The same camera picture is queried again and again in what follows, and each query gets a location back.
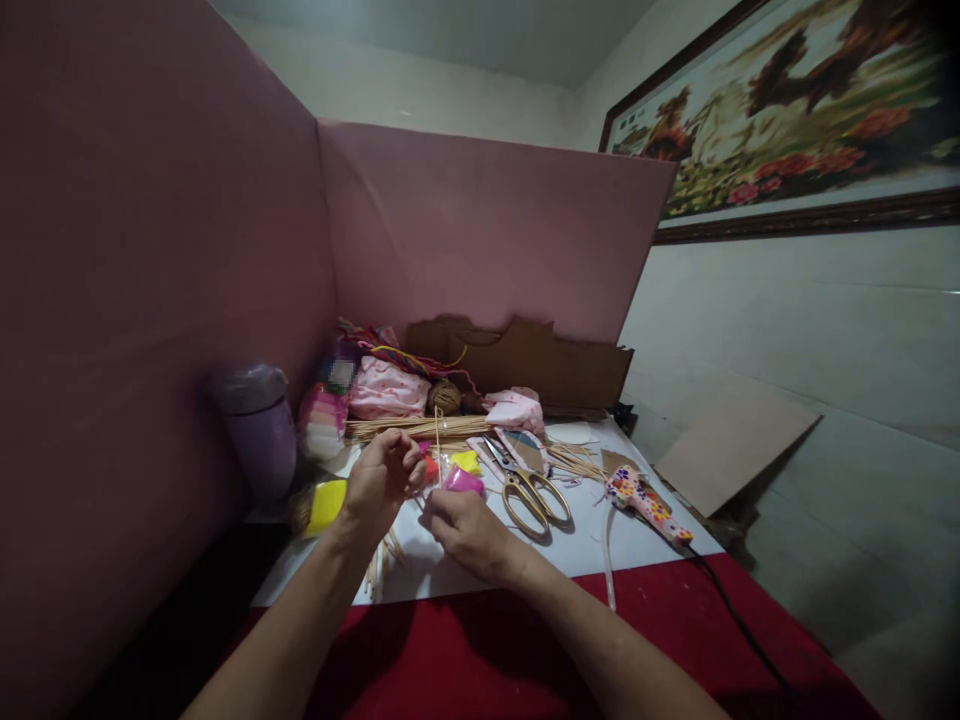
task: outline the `bundle of sticks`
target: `bundle of sticks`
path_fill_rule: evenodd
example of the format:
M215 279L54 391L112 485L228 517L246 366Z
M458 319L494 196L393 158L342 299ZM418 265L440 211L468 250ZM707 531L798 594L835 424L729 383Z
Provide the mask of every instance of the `bundle of sticks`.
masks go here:
M579 445L551 443L547 445L547 452L553 458L553 466L556 469L606 484L607 477L603 468L590 459L593 453L589 449Z
M370 565L367 566L363 587L369 590L371 603L383 600L383 584L390 571L390 555L393 555L401 565L407 564L407 556L403 554L400 540L392 527L389 534L380 541L373 553L373 559L370 560Z
M431 440L438 433L444 440L466 440L483 435L490 429L484 415L348 420L347 439L355 443L370 442L384 430L392 427L406 430L414 440Z

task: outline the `gold scissors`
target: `gold scissors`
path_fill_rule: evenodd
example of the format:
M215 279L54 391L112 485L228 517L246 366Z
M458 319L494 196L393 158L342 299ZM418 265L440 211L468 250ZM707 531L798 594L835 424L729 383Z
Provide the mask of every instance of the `gold scissors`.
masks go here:
M570 514L570 506L567 505L566 499L560 490L557 489L556 485L543 477L543 475L519 467L510 457L509 452L501 450L497 443L491 442L488 438L484 438L483 440L487 444L487 447L490 448L490 453L493 455L494 460L503 468L503 506L506 508L510 519L516 523L520 530L538 542L546 542L550 539L549 523L569 525L573 521L573 516ZM560 507L563 508L566 517L561 518L553 512L537 489L538 483L560 503ZM520 501L527 506L527 509L537 519L537 522L543 526L542 531L534 530L519 518L516 511L510 507L510 498L512 496L519 497Z

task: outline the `pink board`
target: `pink board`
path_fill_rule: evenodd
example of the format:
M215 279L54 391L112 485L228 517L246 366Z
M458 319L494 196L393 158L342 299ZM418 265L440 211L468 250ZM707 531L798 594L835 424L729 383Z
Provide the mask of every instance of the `pink board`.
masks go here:
M676 166L321 121L340 313L617 342Z
M316 121L203 0L0 32L0 716L60 716L244 483L199 392L335 318Z

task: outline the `red tablecloth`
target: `red tablecloth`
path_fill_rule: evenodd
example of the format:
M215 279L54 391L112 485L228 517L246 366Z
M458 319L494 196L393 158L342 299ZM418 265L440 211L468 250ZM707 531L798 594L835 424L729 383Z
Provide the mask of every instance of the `red tablecloth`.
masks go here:
M688 561L615 573L620 616L734 717L880 717L803 627L729 556L708 562L796 697L780 690L704 571ZM603 575L576 582L606 602ZM248 630L263 612L251 610ZM491 590L352 608L307 717L598 714L586 684L539 616L511 593Z

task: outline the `white tabletop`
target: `white tabletop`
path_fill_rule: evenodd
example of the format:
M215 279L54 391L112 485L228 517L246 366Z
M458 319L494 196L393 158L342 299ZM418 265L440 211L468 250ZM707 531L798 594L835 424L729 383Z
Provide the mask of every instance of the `white tabletop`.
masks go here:
M701 555L723 552L717 542L700 526L693 516L657 478L650 465L636 446L608 418L590 424L594 442L589 447L598 452L605 448L632 458L647 474L650 482L664 498L669 498L673 516L681 526L693 533L693 547ZM483 481L488 488L499 489L499 481L484 468ZM609 503L604 500L603 486L593 480L583 480L579 486L565 487L563 491L573 513L574 528L570 532L551 527L549 544L534 544L550 562L570 577L592 575L604 571L601 546L602 523L608 513ZM500 495L488 492L487 504L507 525L511 525ZM404 503L394 524L397 536L406 555L406 566L400 565L391 556L391 567L383 585L381 602L424 599L440 595L474 592L488 586L463 571L453 561L444 558L443 549L433 536L417 521L420 508L413 500ZM520 531L514 532L526 542L530 540ZM254 607L268 607L279 597L280 592L313 549L316 540L296 541L284 550L274 564L259 592L253 600ZM617 513L610 531L610 553L614 570L655 565L678 560L679 555L653 529L622 513ZM369 594L361 587L354 599L355 605L371 602Z

